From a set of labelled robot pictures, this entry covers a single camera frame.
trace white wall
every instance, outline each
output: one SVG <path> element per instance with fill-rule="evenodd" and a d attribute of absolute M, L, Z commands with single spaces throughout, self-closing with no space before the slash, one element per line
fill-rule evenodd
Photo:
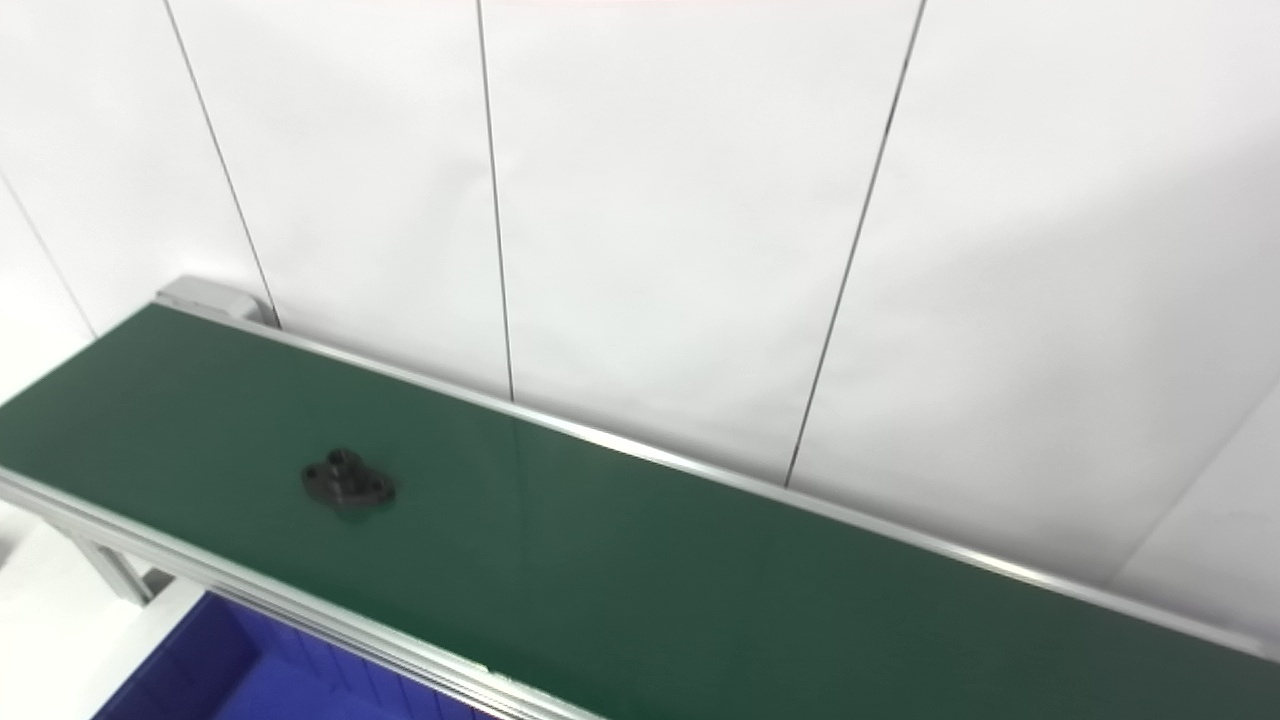
<path fill-rule="evenodd" d="M 481 5 L 0 5 L 9 384 L 192 273 L 1280 637 L 1280 8 L 933 0 L 841 296 L 914 1 Z"/>
<path fill-rule="evenodd" d="M 486 3 L 516 398 L 781 483 L 915 9 Z"/>
<path fill-rule="evenodd" d="M 0 4 L 0 168 L 97 332 L 183 273 L 264 293 L 160 3 Z"/>
<path fill-rule="evenodd" d="M 173 10 L 280 322 L 507 396 L 475 3 Z"/>
<path fill-rule="evenodd" d="M 791 487 L 1119 570 L 1280 377 L 1276 37 L 931 4 Z"/>

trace panel seam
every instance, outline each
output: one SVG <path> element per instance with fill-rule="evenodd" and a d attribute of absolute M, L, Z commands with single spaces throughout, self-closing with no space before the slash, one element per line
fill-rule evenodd
<path fill-rule="evenodd" d="M 93 323 L 88 320 L 88 314 L 84 313 L 84 306 L 81 305 L 79 297 L 77 297 L 76 291 L 72 290 L 72 283 L 67 281 L 67 275 L 63 273 L 61 266 L 58 264 L 58 260 L 54 259 L 54 252 L 49 249 L 49 243 L 45 242 L 45 236 L 40 233 L 40 228 L 36 227 L 36 220 L 32 219 L 31 213 L 27 211 L 27 206 L 22 202 L 22 199 L 18 197 L 18 191 L 14 190 L 13 183 L 9 182 L 9 176 L 5 174 L 3 169 L 0 169 L 0 182 L 4 182 L 4 187 L 9 192 L 9 197 L 13 199 L 13 204 L 17 205 L 18 213 L 22 215 L 22 220 L 27 224 L 27 229 L 29 229 L 32 237 L 36 238 L 36 242 L 40 245 L 40 250 L 45 254 L 49 264 L 52 265 L 54 274 L 58 275 L 58 282 L 61 283 L 63 290 L 67 291 L 67 296 L 70 297 L 72 305 L 76 306 L 76 313 L 79 314 L 81 320 L 88 329 L 88 334 L 92 336 L 93 340 L 97 340 L 97 331 L 93 329 Z"/>
<path fill-rule="evenodd" d="M 480 38 L 480 82 L 484 87 L 484 122 L 489 138 L 489 183 L 493 188 L 493 229 L 498 243 L 498 288 L 502 293 L 502 338 L 507 354 L 507 400 L 516 401 L 516 375 L 511 365 L 511 320 L 507 309 L 507 260 L 502 252 L 502 210 L 498 202 L 498 158 L 493 149 L 493 109 L 489 100 L 489 54 L 484 40 L 484 6 L 476 0 L 476 29 Z"/>
<path fill-rule="evenodd" d="M 845 288 L 849 286 L 849 272 L 854 266 L 854 255 L 858 252 L 858 241 L 863 237 L 863 228 L 867 224 L 867 210 L 872 204 L 872 193 L 876 192 L 876 179 L 879 177 L 881 163 L 884 160 L 884 149 L 888 146 L 888 133 L 893 127 L 893 115 L 897 113 L 897 102 L 902 96 L 902 85 L 906 82 L 906 70 L 911 65 L 911 54 L 915 51 L 915 38 L 920 33 L 920 22 L 924 19 L 924 6 L 928 0 L 920 0 L 915 10 L 915 22 L 911 23 L 911 35 L 906 41 L 906 54 L 902 56 L 902 68 L 897 74 L 897 86 L 893 88 L 893 100 L 888 106 L 888 117 L 884 119 L 884 132 L 881 135 L 879 149 L 876 151 L 876 163 L 872 164 L 872 176 L 867 183 L 867 195 L 863 197 L 863 208 L 858 215 L 858 225 L 854 228 L 854 240 L 849 247 L 849 256 L 845 259 L 845 273 L 840 278 L 840 288 L 836 291 L 836 305 L 831 311 L 831 320 L 827 323 L 827 336 L 822 341 L 822 350 L 818 352 L 818 366 L 813 373 L 813 384 L 809 386 L 809 398 L 805 401 L 804 414 L 800 416 L 800 429 L 796 433 L 795 447 L 791 448 L 791 461 L 787 464 L 787 474 L 782 480 L 782 487 L 791 487 L 791 478 L 795 474 L 796 460 L 800 457 L 800 446 L 804 443 L 804 433 L 809 427 L 809 413 L 813 410 L 813 398 L 818 393 L 818 382 L 822 379 L 822 369 L 827 361 L 827 351 L 831 348 L 831 336 L 836 331 L 836 319 L 840 316 L 840 305 L 845 299 Z"/>
<path fill-rule="evenodd" d="M 191 56 L 187 54 L 187 44 L 182 38 L 182 31 L 178 29 L 178 19 L 173 14 L 173 6 L 169 0 L 161 0 L 164 3 L 164 12 L 169 17 L 169 27 L 173 28 L 173 37 L 178 41 L 178 51 L 182 54 L 182 64 L 187 68 L 187 77 L 191 78 L 191 87 L 196 91 L 196 101 L 200 104 L 200 114 L 205 118 L 205 127 L 209 129 L 209 138 L 214 143 L 214 152 L 218 155 L 218 164 L 223 169 L 223 178 L 227 179 L 227 190 L 232 193 L 232 204 L 236 206 L 236 217 L 239 218 L 241 228 L 244 231 L 244 240 L 248 241 L 248 250 L 253 255 L 253 265 L 257 268 L 257 277 L 262 281 L 262 291 L 266 292 L 266 302 L 271 306 L 271 315 L 275 320 L 276 327 L 280 327 L 280 313 L 275 306 L 275 297 L 271 295 L 271 286 L 266 282 L 266 272 L 262 269 L 262 259 L 257 254 L 257 245 L 253 242 L 253 234 L 248 229 L 248 222 L 244 219 L 244 209 L 241 206 L 239 193 L 236 192 L 236 183 L 232 182 L 230 170 L 227 168 L 227 158 L 223 155 L 223 146 L 218 142 L 218 133 L 214 132 L 214 120 L 209 115 L 209 106 L 205 105 L 205 94 L 200 90 L 200 82 L 196 81 L 196 70 L 191 65 Z"/>

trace black mechanical part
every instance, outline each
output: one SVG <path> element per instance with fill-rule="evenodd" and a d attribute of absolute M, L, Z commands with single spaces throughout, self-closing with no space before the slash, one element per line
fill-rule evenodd
<path fill-rule="evenodd" d="M 339 509 L 383 505 L 396 497 L 390 478 L 344 447 L 330 450 L 324 462 L 303 468 L 302 486 L 314 500 Z"/>

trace conveyor leg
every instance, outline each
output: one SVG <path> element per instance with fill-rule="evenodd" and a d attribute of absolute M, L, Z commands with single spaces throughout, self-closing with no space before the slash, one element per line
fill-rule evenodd
<path fill-rule="evenodd" d="M 76 533 L 63 532 L 84 553 L 88 564 L 97 570 L 97 574 L 106 580 L 106 584 L 111 585 L 115 594 L 134 605 L 151 602 L 155 593 L 142 582 L 142 578 L 129 566 L 129 561 L 123 555 Z"/>

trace blue bin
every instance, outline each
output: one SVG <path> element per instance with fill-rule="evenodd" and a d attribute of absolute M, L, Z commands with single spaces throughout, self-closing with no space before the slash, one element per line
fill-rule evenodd
<path fill-rule="evenodd" d="M 445 694 L 205 594 L 95 720 L 492 720 Z"/>

